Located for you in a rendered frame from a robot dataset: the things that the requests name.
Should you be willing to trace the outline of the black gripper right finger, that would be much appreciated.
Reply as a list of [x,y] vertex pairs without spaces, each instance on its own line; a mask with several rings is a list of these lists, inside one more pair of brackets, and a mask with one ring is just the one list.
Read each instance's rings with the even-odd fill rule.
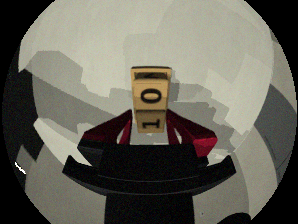
[[[214,131],[192,122],[167,109],[166,126],[169,144],[180,144],[175,129],[183,143],[192,143],[198,158],[207,156],[218,141]],[[174,129],[175,128],[175,129]]]

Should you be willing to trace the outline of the tan cardboard cube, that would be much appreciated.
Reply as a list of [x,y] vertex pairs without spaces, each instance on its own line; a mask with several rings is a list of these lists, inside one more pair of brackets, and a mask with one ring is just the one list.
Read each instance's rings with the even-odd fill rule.
[[137,110],[138,133],[163,133],[166,110]]
[[167,109],[169,80],[162,72],[138,72],[133,81],[135,109]]

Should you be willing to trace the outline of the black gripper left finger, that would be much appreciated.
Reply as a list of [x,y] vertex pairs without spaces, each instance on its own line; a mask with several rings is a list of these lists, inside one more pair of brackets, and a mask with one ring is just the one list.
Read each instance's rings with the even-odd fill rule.
[[121,115],[85,131],[81,139],[117,144],[117,137],[125,127],[118,144],[130,144],[132,120],[132,109],[129,109]]

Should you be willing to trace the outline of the tan cardboard tray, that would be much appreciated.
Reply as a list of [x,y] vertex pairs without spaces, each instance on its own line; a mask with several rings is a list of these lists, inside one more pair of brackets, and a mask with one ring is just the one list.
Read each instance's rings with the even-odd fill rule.
[[133,108],[134,108],[134,118],[135,124],[136,121],[136,109],[135,109],[135,99],[134,99],[134,89],[133,89],[133,81],[138,72],[162,72],[166,75],[169,80],[169,89],[170,89],[170,77],[171,77],[171,69],[167,66],[133,66],[131,69],[131,86],[132,86],[132,98],[133,98]]

